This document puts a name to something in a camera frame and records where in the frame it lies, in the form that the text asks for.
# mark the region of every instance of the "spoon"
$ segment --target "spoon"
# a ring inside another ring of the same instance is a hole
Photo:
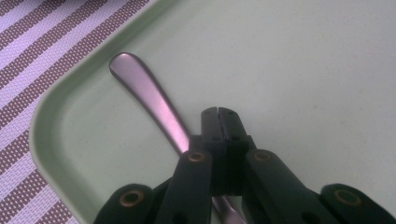
[[[135,55],[120,53],[110,61],[110,72],[146,108],[177,153],[189,149],[190,135],[149,68]],[[212,198],[222,223],[246,224],[226,196]]]

